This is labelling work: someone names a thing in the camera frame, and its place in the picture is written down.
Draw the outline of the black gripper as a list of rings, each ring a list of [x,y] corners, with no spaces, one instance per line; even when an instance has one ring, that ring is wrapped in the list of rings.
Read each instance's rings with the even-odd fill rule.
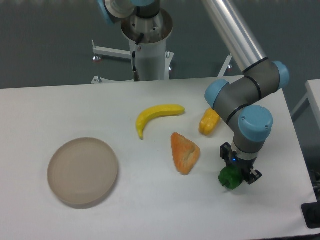
[[[255,183],[262,177],[262,173],[254,169],[254,163],[257,157],[254,155],[249,159],[239,157],[235,151],[232,151],[231,145],[225,142],[220,147],[220,158],[224,160],[226,166],[237,167],[241,171],[242,180],[246,181],[248,185]]]

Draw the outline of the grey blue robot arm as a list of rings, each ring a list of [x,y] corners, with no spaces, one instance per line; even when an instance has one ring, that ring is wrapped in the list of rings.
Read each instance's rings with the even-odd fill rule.
[[[172,33],[171,16],[158,0],[99,0],[104,20],[119,22],[129,40],[129,58],[135,82],[165,79],[164,45]],[[234,83],[215,80],[205,91],[209,106],[233,131],[232,143],[220,147],[226,166],[220,183],[235,189],[261,177],[254,168],[258,153],[270,135],[273,117],[257,103],[285,87],[290,80],[287,67],[270,61],[230,0],[205,0],[203,5],[218,33],[234,57],[243,77]]]

